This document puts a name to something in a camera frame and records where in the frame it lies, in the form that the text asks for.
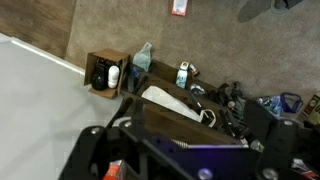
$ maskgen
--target brown carpet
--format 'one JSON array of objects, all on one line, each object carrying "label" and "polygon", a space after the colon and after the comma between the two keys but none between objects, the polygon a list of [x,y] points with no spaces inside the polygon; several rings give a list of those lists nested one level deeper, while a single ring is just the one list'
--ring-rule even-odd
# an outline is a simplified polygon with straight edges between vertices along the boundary
[{"label": "brown carpet", "polygon": [[200,79],[240,81],[248,96],[284,91],[308,100],[320,89],[320,1],[284,14],[267,0],[190,0],[186,17],[172,0],[78,0],[66,59],[84,67],[86,53],[129,52],[153,44],[153,58],[178,67],[192,61]]}]

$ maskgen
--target white floor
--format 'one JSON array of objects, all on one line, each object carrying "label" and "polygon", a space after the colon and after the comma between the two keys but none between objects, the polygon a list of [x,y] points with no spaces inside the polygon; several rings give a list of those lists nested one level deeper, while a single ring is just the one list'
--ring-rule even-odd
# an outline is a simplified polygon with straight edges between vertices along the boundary
[{"label": "white floor", "polygon": [[82,69],[29,47],[0,34],[1,180],[57,179],[80,131],[107,125],[122,100],[88,93]]}]

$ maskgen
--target black bag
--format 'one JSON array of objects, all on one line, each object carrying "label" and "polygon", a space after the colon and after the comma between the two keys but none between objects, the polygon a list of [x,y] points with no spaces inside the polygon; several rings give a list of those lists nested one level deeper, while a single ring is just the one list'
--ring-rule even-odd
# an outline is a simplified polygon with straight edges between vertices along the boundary
[{"label": "black bag", "polygon": [[92,88],[97,91],[102,91],[108,87],[108,72],[110,66],[106,65],[104,61],[98,60],[94,67],[91,84]]}]

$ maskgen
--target clear plastic bottle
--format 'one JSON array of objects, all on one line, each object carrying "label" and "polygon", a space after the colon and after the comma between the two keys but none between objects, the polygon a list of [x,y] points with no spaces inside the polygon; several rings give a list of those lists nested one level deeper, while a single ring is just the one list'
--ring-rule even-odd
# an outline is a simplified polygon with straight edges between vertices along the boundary
[{"label": "clear plastic bottle", "polygon": [[180,70],[177,73],[177,79],[176,79],[176,85],[185,88],[186,87],[186,82],[187,82],[187,76],[188,76],[188,62],[183,62],[180,65]]}]

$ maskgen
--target brown cardboard box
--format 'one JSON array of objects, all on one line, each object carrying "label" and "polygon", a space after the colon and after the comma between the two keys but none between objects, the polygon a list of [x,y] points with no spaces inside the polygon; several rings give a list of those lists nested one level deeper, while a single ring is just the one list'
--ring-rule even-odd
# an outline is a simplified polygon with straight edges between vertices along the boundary
[{"label": "brown cardboard box", "polygon": [[126,69],[127,63],[129,61],[129,54],[118,52],[112,49],[104,49],[102,51],[88,53],[87,56],[87,65],[86,65],[86,72],[84,78],[84,85],[91,84],[92,74],[94,67],[97,63],[98,58],[104,58],[110,61],[119,62],[122,64],[120,78],[118,82],[118,86],[116,89],[107,88],[103,91],[97,91],[93,88],[90,88],[89,92],[106,97],[106,98],[114,98],[120,94],[121,91],[121,82],[124,76],[124,71]]}]

